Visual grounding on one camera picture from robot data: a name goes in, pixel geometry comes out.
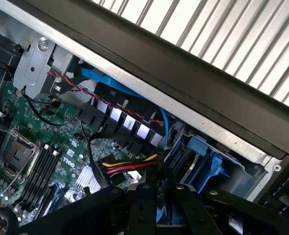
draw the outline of green circuit board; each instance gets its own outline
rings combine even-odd
[[[52,98],[45,98],[42,101],[52,101]],[[34,103],[35,108],[43,113],[44,104]],[[24,97],[17,95],[16,89],[8,82],[0,96],[1,110],[13,117],[11,128],[18,130],[20,134],[28,138],[32,142],[48,143],[60,153],[60,160],[57,163],[52,183],[58,183],[61,187],[74,185],[82,169],[89,165],[89,157],[87,152],[87,141],[78,139],[76,134],[82,135],[82,128],[79,120],[76,118],[77,109],[68,103],[61,102],[58,107],[49,109],[50,115],[44,117],[53,123],[65,123],[61,127],[50,126],[39,120],[31,108],[29,107]],[[91,135],[95,132],[87,125],[84,126],[87,134]],[[3,143],[3,155],[9,151],[11,138],[7,137]],[[113,149],[113,141],[102,140],[95,142],[92,145],[92,152],[97,161],[109,154],[113,154],[116,159],[128,158],[128,151],[122,148]],[[8,190],[4,195],[3,190],[7,184],[4,181],[10,182],[13,176],[7,174],[0,167],[0,205],[8,206],[17,200],[24,188],[24,182],[16,180],[12,188],[17,190]],[[23,224],[30,222],[32,218],[25,217]]]

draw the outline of red wire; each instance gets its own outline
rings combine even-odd
[[[121,170],[134,170],[134,169],[143,168],[143,167],[146,167],[149,165],[156,165],[156,163],[153,162],[153,163],[145,163],[145,164],[137,164],[137,165],[123,165],[123,166],[119,166],[115,169],[107,171],[106,174],[111,175],[111,174],[116,173],[116,172],[121,171]]]
[[[83,93],[88,94],[88,95],[96,98],[98,101],[104,102],[105,104],[107,104],[107,105],[110,106],[110,107],[113,107],[113,108],[122,110],[122,111],[128,113],[129,115],[136,115],[136,116],[139,117],[140,119],[144,119],[144,116],[142,116],[141,114],[138,114],[138,113],[132,112],[132,111],[130,111],[130,110],[128,110],[128,109],[124,109],[124,108],[122,108],[122,107],[120,107],[120,106],[111,104],[111,103],[107,102],[106,100],[102,99],[102,98],[101,98],[100,96],[98,96],[97,94],[90,93],[90,92],[87,91],[86,89],[83,89],[83,88],[77,86],[76,84],[74,84],[73,82],[71,82],[68,78],[63,77],[62,75],[60,75],[60,74],[58,74],[58,73],[56,73],[56,72],[48,72],[48,74],[49,74],[50,76],[54,76],[54,75],[55,75],[55,76],[57,76],[57,77],[59,77],[59,78],[62,78],[64,81],[66,81],[66,82],[67,82],[68,84],[70,84],[72,87],[76,87],[77,89],[79,89],[79,90],[82,91]],[[156,122],[156,123],[158,123],[158,124],[164,124],[163,121],[161,121],[161,120],[155,120],[155,119],[150,119],[149,122]]]

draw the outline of black plastic frame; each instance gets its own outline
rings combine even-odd
[[[289,107],[90,0],[9,0],[266,153],[289,154]]]

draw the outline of yellow wire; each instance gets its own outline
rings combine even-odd
[[[145,161],[150,161],[154,158],[156,158],[158,155],[157,154],[153,154],[151,157],[148,157],[147,159],[145,159]]]
[[[150,161],[152,159],[155,159],[157,156],[158,156],[157,154],[153,154],[151,157],[148,157],[144,161]],[[127,164],[127,163],[132,163],[132,162],[123,162],[123,163],[115,163],[115,164],[102,163],[102,165],[105,166],[105,167],[114,167],[114,166],[117,166],[117,165],[122,165],[122,164]]]

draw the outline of motherboard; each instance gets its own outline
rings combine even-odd
[[[96,183],[87,152],[85,134],[95,132],[77,118],[78,111],[58,97],[47,97],[34,107],[47,120],[41,121],[11,82],[0,95],[0,118],[10,119],[10,125],[0,124],[4,135],[0,147],[0,206],[10,207],[20,225],[79,200],[100,189]],[[112,154],[116,159],[128,159],[128,151],[111,140],[95,140],[91,145],[95,161]],[[126,178],[124,187],[133,179]]]

